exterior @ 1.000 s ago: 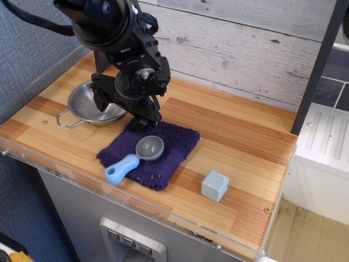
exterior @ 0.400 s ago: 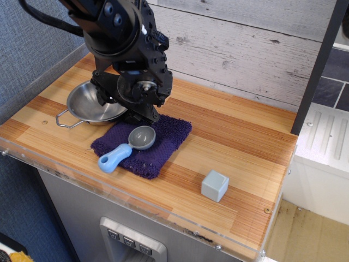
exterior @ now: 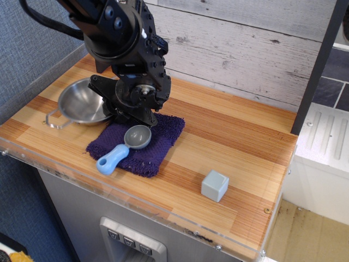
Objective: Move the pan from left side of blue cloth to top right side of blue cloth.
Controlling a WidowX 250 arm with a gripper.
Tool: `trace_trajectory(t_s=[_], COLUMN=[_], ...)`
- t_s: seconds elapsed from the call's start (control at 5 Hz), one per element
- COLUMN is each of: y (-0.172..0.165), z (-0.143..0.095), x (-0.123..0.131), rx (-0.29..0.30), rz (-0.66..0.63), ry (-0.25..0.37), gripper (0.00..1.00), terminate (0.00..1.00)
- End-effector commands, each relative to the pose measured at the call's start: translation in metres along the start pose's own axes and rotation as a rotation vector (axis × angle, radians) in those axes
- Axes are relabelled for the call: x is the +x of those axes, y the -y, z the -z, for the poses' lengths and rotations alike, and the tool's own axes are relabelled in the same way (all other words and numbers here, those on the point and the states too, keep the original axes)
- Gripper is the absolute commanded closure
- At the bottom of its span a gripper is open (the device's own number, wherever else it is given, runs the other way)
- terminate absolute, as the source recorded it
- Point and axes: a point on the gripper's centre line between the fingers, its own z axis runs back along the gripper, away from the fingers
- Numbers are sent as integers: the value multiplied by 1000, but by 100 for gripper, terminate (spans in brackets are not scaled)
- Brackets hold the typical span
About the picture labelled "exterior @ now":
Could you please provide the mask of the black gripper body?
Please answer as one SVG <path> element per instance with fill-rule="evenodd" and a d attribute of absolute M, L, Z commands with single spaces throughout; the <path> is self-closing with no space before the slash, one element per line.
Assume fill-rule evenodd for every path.
<path fill-rule="evenodd" d="M 143 1 L 107 1 L 101 10 L 97 32 L 87 38 L 93 58 L 107 57 L 116 80 L 91 76 L 89 88 L 109 100 L 122 114 L 156 126 L 154 115 L 169 99 L 171 78 L 166 74 L 164 56 L 169 47 L 156 34 L 153 15 Z"/>

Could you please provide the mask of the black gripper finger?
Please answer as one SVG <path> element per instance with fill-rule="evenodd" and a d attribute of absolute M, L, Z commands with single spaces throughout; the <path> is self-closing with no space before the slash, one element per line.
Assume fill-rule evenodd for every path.
<path fill-rule="evenodd" d="M 117 108 L 114 108 L 112 103 L 107 99 L 103 100 L 103 112 L 105 115 L 109 116 L 114 123 L 122 122 L 122 114 L 119 112 Z"/>

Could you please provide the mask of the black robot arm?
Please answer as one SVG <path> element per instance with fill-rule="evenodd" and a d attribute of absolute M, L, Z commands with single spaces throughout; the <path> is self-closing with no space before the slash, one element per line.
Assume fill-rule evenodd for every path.
<path fill-rule="evenodd" d="M 169 99 L 171 78 L 164 56 L 167 41 L 156 34 L 144 1 L 59 1 L 82 31 L 95 59 L 96 75 L 88 87 L 100 95 L 116 121 L 132 118 L 149 127 Z"/>

